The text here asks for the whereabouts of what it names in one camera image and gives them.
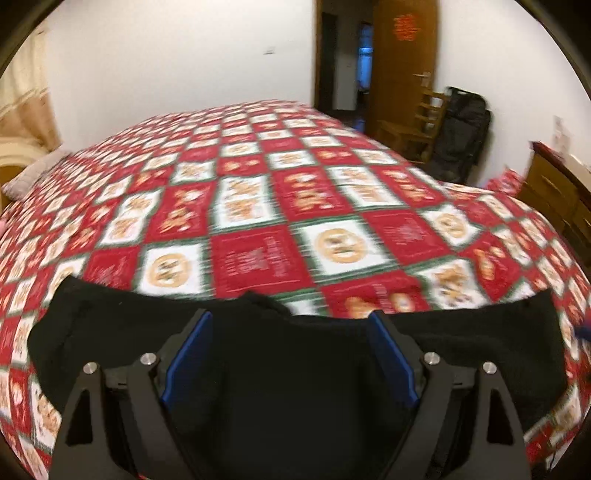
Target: red and white checkered quilt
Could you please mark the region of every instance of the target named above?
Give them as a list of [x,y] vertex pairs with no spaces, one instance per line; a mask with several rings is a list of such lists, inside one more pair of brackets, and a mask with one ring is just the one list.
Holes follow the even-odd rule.
[[441,184],[299,103],[151,118],[63,160],[4,218],[0,426],[37,479],[60,418],[26,342],[69,274],[156,296],[251,288],[338,317],[477,308],[549,286],[570,387],[526,434],[531,461],[589,408],[591,349],[572,325],[591,288],[548,222],[504,194]]

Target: beige pillow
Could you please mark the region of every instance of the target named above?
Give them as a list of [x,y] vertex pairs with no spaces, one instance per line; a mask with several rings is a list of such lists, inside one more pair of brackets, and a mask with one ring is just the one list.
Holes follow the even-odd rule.
[[67,157],[71,153],[71,151],[60,147],[41,157],[7,184],[3,185],[3,194],[11,200],[23,200],[45,172],[50,171],[62,158]]

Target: silver screw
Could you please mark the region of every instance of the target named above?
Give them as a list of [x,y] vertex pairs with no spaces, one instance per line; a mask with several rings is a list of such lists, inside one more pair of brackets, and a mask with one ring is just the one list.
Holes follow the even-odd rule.
[[82,368],[82,371],[86,374],[86,375],[92,375],[94,372],[96,372],[96,370],[99,368],[98,364],[96,362],[88,362],[84,368]]
[[498,370],[498,368],[493,362],[484,362],[482,364],[482,369],[489,375],[496,374],[496,371]]
[[143,354],[139,361],[142,365],[154,365],[156,363],[156,354],[155,353],[145,353]]
[[441,361],[441,357],[435,352],[427,352],[423,358],[429,365],[437,365]]

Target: black backpack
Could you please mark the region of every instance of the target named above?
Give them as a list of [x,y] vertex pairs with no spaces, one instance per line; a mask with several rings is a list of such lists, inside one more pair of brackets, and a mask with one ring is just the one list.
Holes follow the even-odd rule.
[[450,99],[441,131],[423,170],[437,180],[464,184],[478,163],[492,114],[476,93],[448,87],[446,94]]

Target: blue plastic piece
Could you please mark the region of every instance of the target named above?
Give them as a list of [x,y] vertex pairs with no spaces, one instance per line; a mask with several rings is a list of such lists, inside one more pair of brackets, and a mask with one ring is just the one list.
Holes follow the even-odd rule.
[[182,391],[182,383],[197,375],[213,341],[212,320],[210,312],[203,314],[168,367],[166,386],[160,397],[165,406],[170,408],[177,388]]
[[392,395],[407,408],[413,408],[419,401],[413,369],[376,313],[368,317],[367,334]]

